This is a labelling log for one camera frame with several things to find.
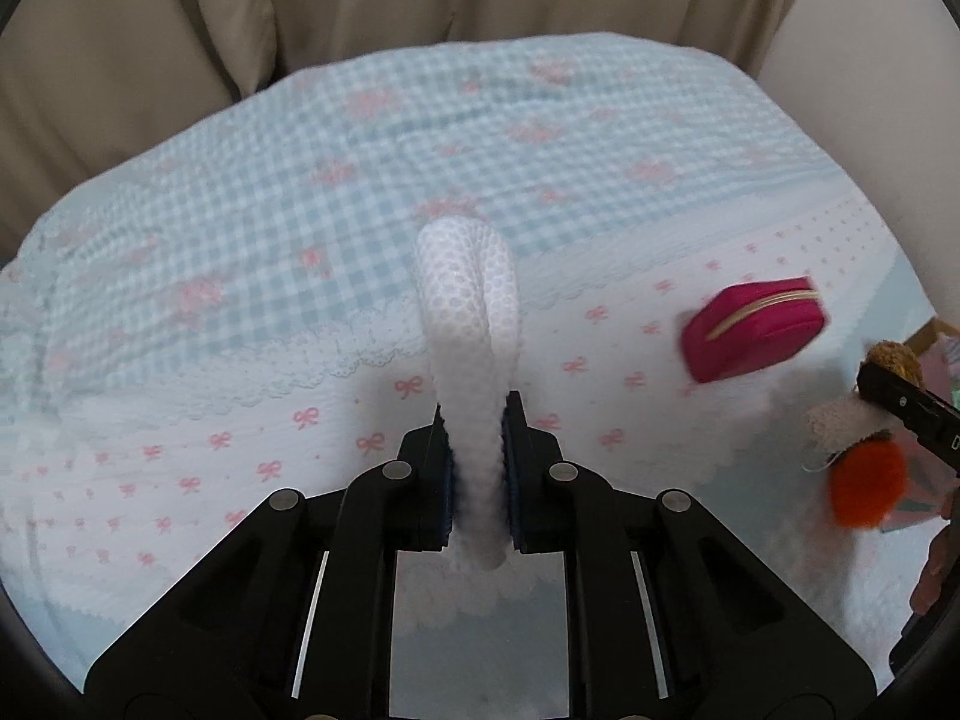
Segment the stuffed toy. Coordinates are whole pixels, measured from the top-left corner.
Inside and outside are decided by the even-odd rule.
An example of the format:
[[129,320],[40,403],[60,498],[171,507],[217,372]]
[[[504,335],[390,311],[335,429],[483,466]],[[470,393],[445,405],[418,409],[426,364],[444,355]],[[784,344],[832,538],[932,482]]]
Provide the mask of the stuffed toy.
[[[902,343],[876,343],[864,362],[876,362],[923,389],[920,360]],[[815,406],[806,421],[818,448],[830,456],[829,498],[837,524],[880,527],[904,497],[909,482],[904,452],[893,440],[899,420],[862,400],[854,390]]]

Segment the gold zipper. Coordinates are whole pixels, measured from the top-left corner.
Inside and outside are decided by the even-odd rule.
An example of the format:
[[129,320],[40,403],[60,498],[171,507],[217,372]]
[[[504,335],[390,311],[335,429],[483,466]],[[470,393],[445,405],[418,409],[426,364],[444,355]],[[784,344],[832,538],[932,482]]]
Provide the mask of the gold zipper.
[[743,322],[747,317],[752,317],[756,312],[763,311],[770,306],[776,306],[781,303],[792,303],[794,300],[818,300],[820,293],[817,290],[792,290],[788,293],[777,293],[776,295],[767,295],[766,298],[760,298],[753,303],[749,303],[742,308],[737,309],[730,314],[723,322],[714,327],[707,333],[708,341],[716,341],[717,338],[726,333],[738,322]]

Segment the bedspread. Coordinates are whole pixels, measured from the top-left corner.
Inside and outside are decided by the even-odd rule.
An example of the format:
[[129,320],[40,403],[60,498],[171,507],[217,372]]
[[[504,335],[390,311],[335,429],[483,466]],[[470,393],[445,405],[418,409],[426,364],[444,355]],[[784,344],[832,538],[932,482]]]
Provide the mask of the bedspread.
[[[0,277],[0,577],[61,668],[80,683],[272,490],[341,488],[429,423],[411,264],[442,215],[514,252],[536,426],[616,487],[697,494],[884,680],[929,528],[838,531],[799,417],[928,300],[863,194],[741,71],[608,34],[301,71],[40,220]],[[692,312],[801,274],[832,320],[808,349],[689,379]],[[395,712],[562,713],[561,577],[403,556]],[[533,654],[492,644],[500,629]],[[428,651],[445,666],[418,670]]]

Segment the pink pouch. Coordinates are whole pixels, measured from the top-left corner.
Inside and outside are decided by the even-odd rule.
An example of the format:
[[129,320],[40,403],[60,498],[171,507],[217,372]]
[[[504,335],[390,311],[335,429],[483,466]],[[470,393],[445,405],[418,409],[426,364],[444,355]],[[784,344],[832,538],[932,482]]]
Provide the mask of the pink pouch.
[[807,278],[736,284],[690,319],[680,347],[690,375],[706,384],[789,360],[826,325]]

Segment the metal bolt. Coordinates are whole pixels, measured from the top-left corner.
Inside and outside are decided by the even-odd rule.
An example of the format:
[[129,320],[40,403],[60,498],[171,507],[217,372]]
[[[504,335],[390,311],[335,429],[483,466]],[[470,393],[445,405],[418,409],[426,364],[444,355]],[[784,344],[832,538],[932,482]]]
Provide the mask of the metal bolt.
[[570,463],[554,463],[550,466],[550,476],[558,482],[572,482],[578,473],[577,466]]
[[680,490],[670,490],[669,493],[664,493],[661,500],[664,501],[664,507],[670,509],[671,512],[685,512],[690,508],[690,496],[681,493]]
[[296,490],[277,490],[270,496],[270,508],[275,512],[287,512],[299,504]]
[[414,469],[410,467],[410,464],[402,460],[392,460],[383,466],[383,475],[388,479],[406,479],[413,472]]

